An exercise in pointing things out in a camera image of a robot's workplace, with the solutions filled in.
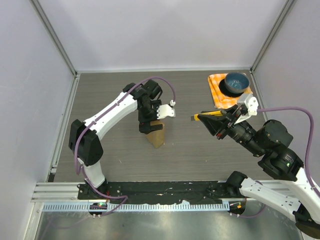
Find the yellow utility knife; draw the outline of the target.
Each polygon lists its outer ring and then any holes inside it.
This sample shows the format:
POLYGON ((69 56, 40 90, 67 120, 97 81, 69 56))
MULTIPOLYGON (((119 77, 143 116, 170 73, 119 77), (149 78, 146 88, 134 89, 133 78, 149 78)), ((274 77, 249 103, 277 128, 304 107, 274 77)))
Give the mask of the yellow utility knife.
POLYGON ((221 111, 209 111, 209 112, 201 112, 196 113, 190 117, 191 121, 202 121, 206 120, 219 120, 224 116, 221 111))

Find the brown cardboard express box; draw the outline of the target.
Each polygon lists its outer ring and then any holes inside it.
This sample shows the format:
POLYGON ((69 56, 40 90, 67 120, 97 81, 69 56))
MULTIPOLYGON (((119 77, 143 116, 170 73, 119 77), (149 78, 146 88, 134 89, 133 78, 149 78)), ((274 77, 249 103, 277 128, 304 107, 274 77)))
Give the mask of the brown cardboard express box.
POLYGON ((161 120, 152 121, 150 124, 151 126, 162 125, 161 130, 152 131, 145 136, 153 147, 158 149, 165 142, 165 124, 161 120))

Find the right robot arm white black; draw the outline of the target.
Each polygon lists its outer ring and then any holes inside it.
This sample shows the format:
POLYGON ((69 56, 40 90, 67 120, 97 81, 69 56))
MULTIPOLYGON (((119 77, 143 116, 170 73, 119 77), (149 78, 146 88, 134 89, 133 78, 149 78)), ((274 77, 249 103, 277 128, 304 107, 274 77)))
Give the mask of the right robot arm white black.
POLYGON ((274 180, 280 181, 294 195, 283 195, 239 171, 234 171, 225 182, 225 190, 230 197, 241 195, 258 200, 287 216, 304 234, 319 239, 320 188, 313 181, 308 164, 314 120, 307 110, 298 107, 296 110, 306 113, 310 122, 305 160, 301 160, 289 148, 293 136, 280 121, 268 120, 259 130, 255 130, 246 120, 242 120, 241 117, 249 112, 244 105, 201 112, 194 118, 201 121, 217 139, 229 136, 253 156, 260 157, 257 164, 262 170, 274 180))

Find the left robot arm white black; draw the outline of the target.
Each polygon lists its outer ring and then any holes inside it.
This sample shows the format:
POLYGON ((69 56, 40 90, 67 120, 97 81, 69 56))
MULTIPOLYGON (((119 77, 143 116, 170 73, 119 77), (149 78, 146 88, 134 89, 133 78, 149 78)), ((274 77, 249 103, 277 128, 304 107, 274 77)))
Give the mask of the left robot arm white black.
POLYGON ((163 125, 155 122, 162 104, 162 93, 162 88, 152 79, 138 86, 130 83, 99 113, 84 121, 76 119, 72 122, 68 146, 74 154, 76 170, 83 170, 86 182, 91 184, 89 194, 93 198, 100 200, 107 192, 107 180, 100 163, 104 154, 102 139, 118 122, 135 111, 138 112, 140 133, 148 135, 161 131, 163 125))

